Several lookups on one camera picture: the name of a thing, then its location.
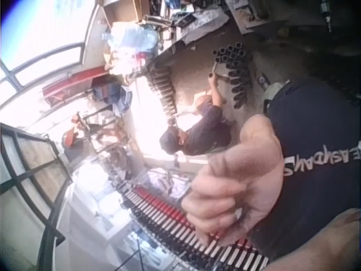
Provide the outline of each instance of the dark shirt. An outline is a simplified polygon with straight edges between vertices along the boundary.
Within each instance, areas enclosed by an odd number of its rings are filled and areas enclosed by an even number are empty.
[[[281,89],[268,117],[285,157],[284,183],[276,205],[249,240],[275,260],[338,214],[360,208],[360,108],[309,78]]]
[[[217,147],[226,147],[231,142],[231,128],[221,123],[222,109],[211,106],[203,118],[187,131],[186,155],[201,155]]]

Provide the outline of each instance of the metal window frame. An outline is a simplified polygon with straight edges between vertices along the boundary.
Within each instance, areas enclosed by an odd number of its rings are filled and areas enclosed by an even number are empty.
[[[29,134],[25,131],[22,131],[20,129],[11,127],[9,125],[0,124],[0,128],[1,128],[1,132],[2,135],[8,135],[11,136],[14,140],[14,144],[15,144],[15,150],[25,168],[25,173],[22,173],[20,175],[18,175],[15,172],[15,169],[12,165],[12,162],[8,156],[7,150],[6,150],[6,146],[3,143],[3,140],[0,140],[0,147],[1,147],[1,155],[3,157],[5,166],[10,174],[11,179],[2,183],[0,186],[0,196],[5,193],[7,190],[16,187],[17,190],[19,191],[21,197],[24,199],[24,201],[26,202],[26,204],[28,205],[28,207],[30,208],[30,210],[37,216],[37,218],[45,225],[45,230],[43,232],[43,236],[41,239],[41,244],[40,244],[40,248],[39,248],[39,254],[38,254],[38,260],[37,260],[37,270],[44,270],[44,271],[48,271],[51,270],[52,268],[52,260],[53,260],[53,251],[54,251],[54,245],[58,246],[60,245],[63,241],[65,241],[65,236],[62,235],[61,232],[59,232],[56,227],[58,224],[58,219],[59,219],[59,215],[60,215],[60,210],[61,210],[61,205],[63,203],[63,199],[65,197],[65,192],[67,190],[68,185],[70,185],[72,183],[72,178],[67,170],[67,168],[65,167],[64,163],[62,162],[62,160],[59,158],[59,152],[56,149],[55,144],[53,143],[53,141],[51,141],[48,138],[41,138],[37,135],[32,135]],[[51,147],[53,152],[56,155],[56,159],[44,163],[34,169],[29,169],[29,165],[26,162],[26,159],[23,155],[23,152],[21,151],[21,148],[19,146],[19,138],[23,137],[26,138],[28,140],[33,140],[33,141],[41,141],[41,142],[47,142]],[[49,199],[49,197],[46,195],[46,193],[44,192],[44,190],[41,188],[41,186],[39,185],[39,183],[36,180],[35,177],[35,173],[41,171],[42,169],[47,168],[48,166],[52,165],[52,164],[59,164],[63,171],[65,172],[65,174],[67,175],[66,180],[64,181],[64,183],[62,184],[55,201],[52,203],[51,200]],[[46,218],[43,213],[39,210],[39,208],[35,205],[35,203],[32,201],[32,199],[30,198],[30,196],[28,195],[28,193],[26,192],[26,190],[24,189],[24,187],[22,186],[21,182],[27,178],[30,178],[31,182],[34,184],[34,187],[36,188],[36,190],[38,191],[40,197],[42,197],[42,199],[47,203],[47,205],[50,207],[51,211],[50,211],[50,215],[49,218]]]
[[[85,61],[85,54],[86,54],[86,46],[87,43],[89,41],[89,37],[90,37],[90,32],[91,32],[91,28],[94,25],[94,21],[95,21],[95,17],[96,14],[98,12],[99,9],[99,5],[95,4],[93,7],[93,10],[91,12],[90,15],[90,19],[88,22],[88,26],[85,32],[85,36],[84,36],[84,41],[82,42],[76,42],[76,43],[72,43],[72,44],[68,44],[65,46],[61,46],[58,48],[55,48],[51,51],[48,51],[46,53],[43,53],[31,60],[26,61],[25,63],[17,66],[16,68],[14,68],[13,70],[9,70],[6,65],[4,64],[4,62],[1,60],[1,69],[4,71],[5,73],[5,77],[2,78],[0,80],[0,84],[4,81],[8,81],[16,90],[16,94],[13,95],[12,97],[10,97],[8,100],[4,101],[2,104],[0,104],[0,110],[3,109],[5,106],[7,106],[9,103],[13,102],[15,99],[17,99],[18,97],[20,97],[21,95],[23,95],[24,93],[26,93],[27,91],[33,89],[34,87],[52,79],[55,76],[58,76],[64,72],[70,71],[72,68],[77,67],[79,65],[83,65],[84,61]],[[71,50],[73,48],[78,48],[80,47],[80,55],[79,55],[79,59],[78,62],[75,62],[73,64],[70,64],[68,66],[59,68],[55,71],[52,71],[46,75],[43,75],[39,78],[35,78],[33,81],[27,83],[26,85],[22,85],[19,80],[16,78],[16,75],[25,70],[26,68],[30,67],[31,65],[37,63],[38,61],[48,58],[52,55],[56,55],[58,53],[67,51],[67,50]]]

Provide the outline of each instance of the black hair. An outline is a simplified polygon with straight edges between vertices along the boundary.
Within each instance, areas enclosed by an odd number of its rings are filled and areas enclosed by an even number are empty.
[[[177,151],[181,150],[182,146],[179,144],[179,129],[177,127],[171,126],[164,132],[164,134],[159,139],[161,148],[170,155],[175,154]]]

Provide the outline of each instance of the workshop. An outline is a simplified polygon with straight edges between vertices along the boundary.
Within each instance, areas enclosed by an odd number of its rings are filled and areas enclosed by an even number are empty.
[[[352,0],[2,2],[2,270],[361,270],[360,30]]]

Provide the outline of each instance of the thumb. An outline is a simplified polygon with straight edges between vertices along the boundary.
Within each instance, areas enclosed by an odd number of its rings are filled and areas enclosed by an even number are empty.
[[[256,209],[245,209],[240,219],[228,228],[221,239],[219,240],[220,246],[229,246],[235,243],[240,238],[246,237],[250,230],[262,219],[265,214]]]

